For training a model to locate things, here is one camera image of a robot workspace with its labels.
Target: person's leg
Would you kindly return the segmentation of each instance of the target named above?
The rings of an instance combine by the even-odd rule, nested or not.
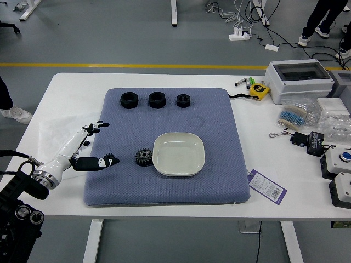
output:
[[[310,37],[314,33],[314,29],[319,25],[325,14],[330,9],[331,0],[319,0],[316,7],[314,8],[311,16],[307,21],[307,26],[303,28],[302,35]]]
[[[340,44],[339,53],[335,55],[338,59],[346,59],[351,56],[351,30],[348,29],[346,31],[344,41]]]
[[[331,25],[334,23],[336,17],[338,17],[338,15],[340,15],[340,13],[343,11],[347,2],[348,0],[339,0],[339,1],[333,2],[327,17],[321,23],[321,25],[315,29],[315,31],[319,34],[321,38],[329,37],[329,31],[330,31]]]
[[[0,109],[9,110],[13,107],[13,102],[5,82],[0,77]]]

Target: black hex nut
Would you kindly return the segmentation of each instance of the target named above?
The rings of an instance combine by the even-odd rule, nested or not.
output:
[[[149,95],[149,105],[151,108],[162,108],[166,105],[166,97],[162,92],[153,92]]]
[[[186,108],[190,106],[190,96],[186,94],[180,94],[177,96],[177,106]]]
[[[121,96],[121,105],[124,108],[131,109],[138,106],[139,98],[134,92],[126,92]]]

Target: table leg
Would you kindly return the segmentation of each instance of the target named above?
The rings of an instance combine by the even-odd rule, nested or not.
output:
[[[258,234],[259,221],[239,221],[239,230],[242,234]]]
[[[264,6],[265,6],[266,1],[267,1],[267,0],[261,0],[261,1],[259,2],[259,0],[252,0],[252,3],[254,4],[255,7],[261,7],[262,10],[264,11]],[[256,8],[256,11],[257,11],[257,14],[259,15],[259,17],[262,16],[262,17],[261,17],[262,24],[263,24],[264,26],[269,26],[270,23],[269,23],[269,21],[267,20],[266,15],[264,15],[264,14],[262,15],[261,9],[260,9],[260,8]]]
[[[283,230],[290,263],[303,263],[300,246],[298,245],[295,228],[292,221],[280,221]]]
[[[172,26],[177,26],[177,0],[171,0],[171,8],[172,8]]]
[[[28,9],[24,14],[20,17],[20,21],[25,21],[28,16],[34,11],[34,9],[39,5],[41,0],[27,0],[27,3],[29,5]]]
[[[90,225],[89,236],[84,254],[83,263],[95,263],[98,255],[101,231],[104,219],[93,219]]]

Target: shoe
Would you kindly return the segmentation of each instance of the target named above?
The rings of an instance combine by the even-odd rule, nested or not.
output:
[[[341,31],[346,33],[347,32],[347,27],[348,27],[348,25],[343,25],[342,28],[341,28]]]
[[[18,108],[16,106],[13,106],[9,110],[0,110],[2,116],[5,118],[12,118],[15,119],[16,121],[23,123],[23,124],[28,124],[30,123],[33,115],[30,114],[29,112]]]
[[[306,47],[307,43],[311,40],[311,37],[300,36],[298,43],[301,47]]]
[[[340,49],[339,50],[339,53],[336,53],[335,54],[335,57],[337,58],[337,59],[346,59],[346,58],[348,58],[349,56],[351,56],[351,49],[350,50],[345,50],[345,49]]]
[[[324,38],[324,39],[329,38],[329,31],[326,32],[326,30],[323,29],[321,25],[319,25],[318,27],[316,27],[316,28],[314,29],[314,31],[315,31],[321,38]]]

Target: yellow tape measure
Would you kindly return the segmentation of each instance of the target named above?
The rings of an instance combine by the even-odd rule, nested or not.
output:
[[[256,84],[251,85],[250,95],[258,97],[257,100],[262,100],[264,98],[264,96],[267,95],[269,90],[270,90],[270,88],[268,88],[267,86],[265,86],[263,84],[256,83]]]

